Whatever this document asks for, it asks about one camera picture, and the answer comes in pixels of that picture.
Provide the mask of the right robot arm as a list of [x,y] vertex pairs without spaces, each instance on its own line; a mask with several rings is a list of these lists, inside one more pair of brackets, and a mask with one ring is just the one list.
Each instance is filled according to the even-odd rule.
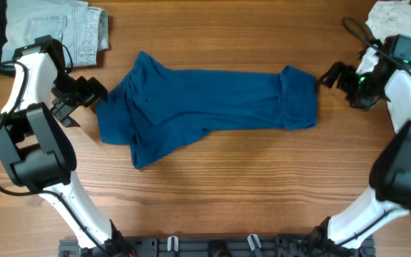
[[312,231],[308,250],[319,255],[356,251],[387,223],[411,214],[411,37],[366,44],[357,68],[336,62],[319,82],[346,92],[355,109],[386,100],[395,137],[372,165],[365,192]]

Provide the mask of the dark blue polo shirt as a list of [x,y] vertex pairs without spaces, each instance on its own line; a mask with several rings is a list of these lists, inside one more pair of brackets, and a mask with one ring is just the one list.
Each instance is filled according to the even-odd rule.
[[317,105],[315,77],[293,66],[277,74],[173,70],[141,51],[96,115],[102,142],[129,146],[141,169],[212,131],[314,127]]

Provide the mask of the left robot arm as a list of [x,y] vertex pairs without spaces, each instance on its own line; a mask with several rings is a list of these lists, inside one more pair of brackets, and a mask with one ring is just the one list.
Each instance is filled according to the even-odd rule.
[[134,247],[110,218],[93,203],[76,172],[77,160],[64,129],[76,126],[70,114],[107,97],[95,78],[73,79],[65,63],[69,50],[57,39],[42,36],[15,50],[16,76],[0,113],[0,162],[12,183],[27,190],[12,196],[39,195],[74,232],[76,256],[135,256]]

